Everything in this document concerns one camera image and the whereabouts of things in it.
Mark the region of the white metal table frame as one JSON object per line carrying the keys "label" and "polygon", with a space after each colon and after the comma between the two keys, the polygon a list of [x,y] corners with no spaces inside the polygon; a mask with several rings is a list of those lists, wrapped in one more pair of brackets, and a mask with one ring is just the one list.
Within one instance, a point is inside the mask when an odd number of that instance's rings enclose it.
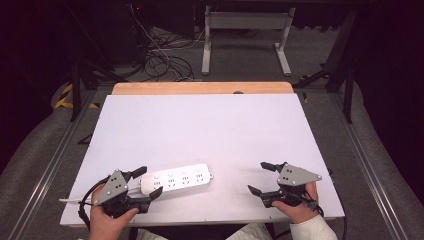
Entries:
{"label": "white metal table frame", "polygon": [[210,73],[211,62],[211,29],[258,29],[258,30],[282,30],[281,39],[274,44],[276,54],[283,74],[291,76],[292,72],[285,55],[285,45],[294,19],[295,8],[289,8],[282,13],[259,13],[259,12],[219,12],[212,11],[211,6],[205,7],[204,47],[201,73]]}

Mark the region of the person's white clothing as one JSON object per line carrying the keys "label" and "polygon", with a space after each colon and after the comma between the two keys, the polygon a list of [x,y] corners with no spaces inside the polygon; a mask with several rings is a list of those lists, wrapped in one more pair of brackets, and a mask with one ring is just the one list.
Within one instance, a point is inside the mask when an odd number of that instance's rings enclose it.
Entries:
{"label": "person's white clothing", "polygon": [[129,240],[273,240],[263,223],[132,228]]}

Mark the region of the aluminium floor rail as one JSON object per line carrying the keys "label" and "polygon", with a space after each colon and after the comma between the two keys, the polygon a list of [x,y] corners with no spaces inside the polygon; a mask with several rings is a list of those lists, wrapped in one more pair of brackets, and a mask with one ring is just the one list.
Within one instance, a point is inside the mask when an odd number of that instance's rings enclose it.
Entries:
{"label": "aluminium floor rail", "polygon": [[32,223],[36,213],[38,212],[49,188],[64,161],[65,155],[69,149],[70,141],[78,128],[83,115],[88,109],[91,101],[93,100],[96,92],[88,91],[83,97],[81,103],[80,113],[75,117],[73,121],[70,121],[67,125],[66,131],[64,132],[59,144],[49,160],[45,171],[36,182],[36,185],[31,193],[29,200],[27,201],[24,210],[20,214],[13,230],[11,231],[7,240],[22,240],[27,232],[30,224]]}
{"label": "aluminium floor rail", "polygon": [[385,188],[382,185],[379,177],[377,176],[371,162],[362,144],[360,143],[359,137],[354,129],[352,123],[347,121],[347,118],[343,112],[343,105],[337,94],[330,93],[329,98],[336,109],[341,122],[348,134],[351,144],[353,145],[353,152],[356,160],[359,164],[361,172],[367,182],[367,185],[371,191],[371,194],[376,202],[376,205],[384,219],[384,222],[390,232],[393,240],[409,240],[395,210],[391,204]]}

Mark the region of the yellow black hazard tape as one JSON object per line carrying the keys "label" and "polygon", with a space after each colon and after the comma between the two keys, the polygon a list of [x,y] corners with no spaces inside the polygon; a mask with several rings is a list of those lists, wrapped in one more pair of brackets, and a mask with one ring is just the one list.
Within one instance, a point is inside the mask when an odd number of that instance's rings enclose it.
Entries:
{"label": "yellow black hazard tape", "polygon": [[[55,104],[55,108],[73,108],[73,103],[72,102],[68,102],[66,99],[69,96],[69,94],[71,93],[72,90],[72,83],[68,83],[66,85],[66,87],[63,89],[59,100],[56,102]],[[98,109],[101,107],[100,103],[90,103],[89,108],[92,109]]]}

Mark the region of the person's left hand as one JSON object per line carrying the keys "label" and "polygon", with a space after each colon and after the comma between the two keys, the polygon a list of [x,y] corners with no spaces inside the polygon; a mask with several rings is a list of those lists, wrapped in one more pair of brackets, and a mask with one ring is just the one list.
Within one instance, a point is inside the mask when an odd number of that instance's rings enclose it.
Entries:
{"label": "person's left hand", "polygon": [[138,209],[128,210],[118,218],[107,215],[102,206],[90,209],[89,240],[117,240],[126,225],[138,214]]}

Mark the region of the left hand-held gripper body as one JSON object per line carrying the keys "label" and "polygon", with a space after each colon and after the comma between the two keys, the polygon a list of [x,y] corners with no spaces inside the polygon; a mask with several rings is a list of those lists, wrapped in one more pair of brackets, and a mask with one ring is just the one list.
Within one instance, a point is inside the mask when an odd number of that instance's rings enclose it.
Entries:
{"label": "left hand-held gripper body", "polygon": [[118,218],[133,208],[137,208],[139,213],[148,212],[149,197],[132,198],[128,195],[128,182],[132,178],[131,172],[115,170],[95,198],[95,205],[102,206],[106,214],[113,218]]}

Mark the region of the black computer case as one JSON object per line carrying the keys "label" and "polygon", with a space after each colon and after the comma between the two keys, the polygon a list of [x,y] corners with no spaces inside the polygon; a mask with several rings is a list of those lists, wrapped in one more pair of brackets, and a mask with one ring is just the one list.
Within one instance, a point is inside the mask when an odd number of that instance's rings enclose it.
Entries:
{"label": "black computer case", "polygon": [[134,0],[128,4],[141,44],[141,59],[145,64],[152,43],[154,27],[179,36],[195,36],[195,6],[192,2],[175,0]]}

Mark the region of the person's right hand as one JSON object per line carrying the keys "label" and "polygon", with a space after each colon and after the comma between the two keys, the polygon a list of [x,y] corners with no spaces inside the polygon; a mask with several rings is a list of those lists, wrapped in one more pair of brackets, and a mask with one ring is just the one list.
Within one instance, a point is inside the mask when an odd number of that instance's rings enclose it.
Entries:
{"label": "person's right hand", "polygon": [[[307,199],[318,200],[317,187],[315,182],[310,182],[305,185]],[[319,215],[317,210],[307,207],[304,204],[296,207],[289,206],[280,201],[274,201],[272,206],[288,216],[293,224],[300,224]]]}

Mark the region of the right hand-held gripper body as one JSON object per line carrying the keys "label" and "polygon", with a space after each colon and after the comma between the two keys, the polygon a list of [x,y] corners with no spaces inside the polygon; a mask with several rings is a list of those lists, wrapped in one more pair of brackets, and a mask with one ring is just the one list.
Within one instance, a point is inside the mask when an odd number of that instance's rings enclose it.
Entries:
{"label": "right hand-held gripper body", "polygon": [[289,206],[296,207],[305,204],[312,209],[318,209],[319,205],[314,199],[307,199],[305,185],[310,182],[317,182],[322,176],[303,168],[290,165],[285,162],[283,169],[277,177],[279,189],[273,192],[261,194],[261,200],[266,208],[270,208],[274,201],[283,202]]}

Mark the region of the white power strip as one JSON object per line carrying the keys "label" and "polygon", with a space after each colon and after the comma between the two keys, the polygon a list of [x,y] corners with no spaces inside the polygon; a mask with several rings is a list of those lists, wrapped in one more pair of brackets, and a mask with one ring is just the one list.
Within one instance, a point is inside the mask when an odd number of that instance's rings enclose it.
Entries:
{"label": "white power strip", "polygon": [[207,164],[202,163],[145,173],[139,182],[142,194],[162,188],[162,194],[167,196],[206,188],[212,179],[213,173]]}

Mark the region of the wooden table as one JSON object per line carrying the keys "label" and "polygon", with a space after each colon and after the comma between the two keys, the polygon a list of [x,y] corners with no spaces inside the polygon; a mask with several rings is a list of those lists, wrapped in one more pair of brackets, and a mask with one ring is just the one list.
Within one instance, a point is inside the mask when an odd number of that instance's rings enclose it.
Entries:
{"label": "wooden table", "polygon": [[288,82],[135,82],[118,83],[113,95],[185,95],[185,94],[287,94]]}

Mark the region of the white table board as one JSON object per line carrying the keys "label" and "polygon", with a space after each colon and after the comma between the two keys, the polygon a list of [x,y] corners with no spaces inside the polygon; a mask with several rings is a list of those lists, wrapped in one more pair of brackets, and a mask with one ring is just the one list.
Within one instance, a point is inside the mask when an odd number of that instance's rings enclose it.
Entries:
{"label": "white table board", "polygon": [[114,170],[150,172],[205,163],[208,187],[161,196],[138,226],[277,222],[251,187],[275,191],[277,173],[262,163],[321,175],[319,204],[326,218],[343,216],[316,140],[295,94],[110,95],[79,169],[70,198],[82,197]]}

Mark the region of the black metal stand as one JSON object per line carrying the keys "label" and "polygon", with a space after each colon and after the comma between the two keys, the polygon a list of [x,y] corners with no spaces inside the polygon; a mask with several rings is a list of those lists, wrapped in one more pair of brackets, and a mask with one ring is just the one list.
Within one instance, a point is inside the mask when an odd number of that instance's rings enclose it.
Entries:
{"label": "black metal stand", "polygon": [[351,64],[346,58],[345,50],[354,25],[356,13],[356,10],[350,10],[347,14],[329,56],[326,62],[322,65],[322,69],[311,76],[302,77],[298,83],[293,85],[294,88],[301,89],[319,79],[324,79],[325,77],[328,77],[329,79],[325,85],[325,89],[329,93],[336,93],[341,86],[344,85],[343,115],[349,124],[352,123],[351,106],[354,72]]}
{"label": "black metal stand", "polygon": [[108,62],[105,51],[102,50],[102,44],[95,40],[94,34],[97,28],[91,24],[91,14],[87,8],[83,7],[82,11],[79,11],[65,2],[59,20],[67,54],[72,63],[71,121],[75,121],[82,111],[81,84],[84,84],[89,91],[96,90],[98,87],[95,71],[117,83],[125,82],[125,79],[114,73],[112,64]]}

